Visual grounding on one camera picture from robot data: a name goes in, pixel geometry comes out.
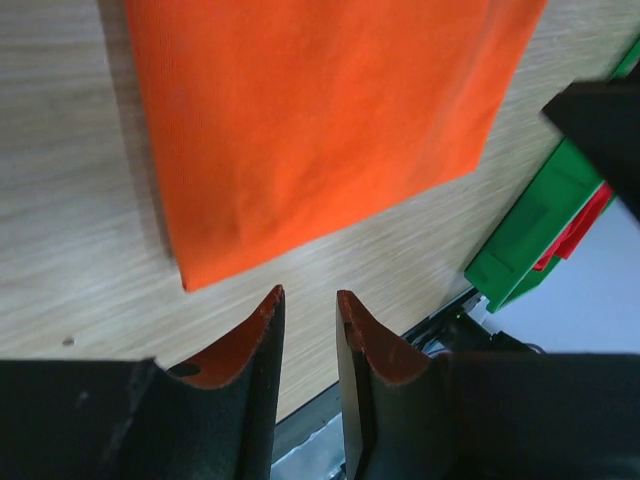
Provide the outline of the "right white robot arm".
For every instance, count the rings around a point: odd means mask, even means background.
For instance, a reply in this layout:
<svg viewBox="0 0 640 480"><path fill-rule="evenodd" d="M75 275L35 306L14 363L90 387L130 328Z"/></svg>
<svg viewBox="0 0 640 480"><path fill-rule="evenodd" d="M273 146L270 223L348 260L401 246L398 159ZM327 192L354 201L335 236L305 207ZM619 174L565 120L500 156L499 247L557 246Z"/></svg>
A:
<svg viewBox="0 0 640 480"><path fill-rule="evenodd" d="M542 114L639 216L639 67L610 80L574 81Z"/></svg>

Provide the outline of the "orange t shirt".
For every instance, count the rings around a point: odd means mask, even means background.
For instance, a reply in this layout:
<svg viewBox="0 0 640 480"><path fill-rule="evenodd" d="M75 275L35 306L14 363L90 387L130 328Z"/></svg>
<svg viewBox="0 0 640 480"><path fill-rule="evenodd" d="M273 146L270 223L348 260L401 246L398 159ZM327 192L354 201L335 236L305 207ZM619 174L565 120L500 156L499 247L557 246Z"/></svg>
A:
<svg viewBox="0 0 640 480"><path fill-rule="evenodd" d="M129 1L196 291L473 171L542 1Z"/></svg>

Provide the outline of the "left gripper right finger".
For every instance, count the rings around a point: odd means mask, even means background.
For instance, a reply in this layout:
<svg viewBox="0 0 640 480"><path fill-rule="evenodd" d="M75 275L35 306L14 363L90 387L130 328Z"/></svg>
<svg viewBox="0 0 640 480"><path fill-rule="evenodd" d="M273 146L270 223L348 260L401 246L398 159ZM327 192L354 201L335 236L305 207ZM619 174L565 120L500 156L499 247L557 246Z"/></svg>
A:
<svg viewBox="0 0 640 480"><path fill-rule="evenodd" d="M471 351L430 357L337 295L351 479L635 479L639 359Z"/></svg>

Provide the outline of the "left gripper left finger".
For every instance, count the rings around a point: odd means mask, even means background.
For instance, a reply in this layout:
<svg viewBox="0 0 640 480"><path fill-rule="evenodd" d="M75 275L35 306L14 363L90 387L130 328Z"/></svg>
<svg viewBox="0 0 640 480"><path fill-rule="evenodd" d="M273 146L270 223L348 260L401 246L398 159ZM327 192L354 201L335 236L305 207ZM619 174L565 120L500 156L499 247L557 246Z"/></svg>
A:
<svg viewBox="0 0 640 480"><path fill-rule="evenodd" d="M266 479L285 330L274 287L170 369L136 361L5 360L5 479Z"/></svg>

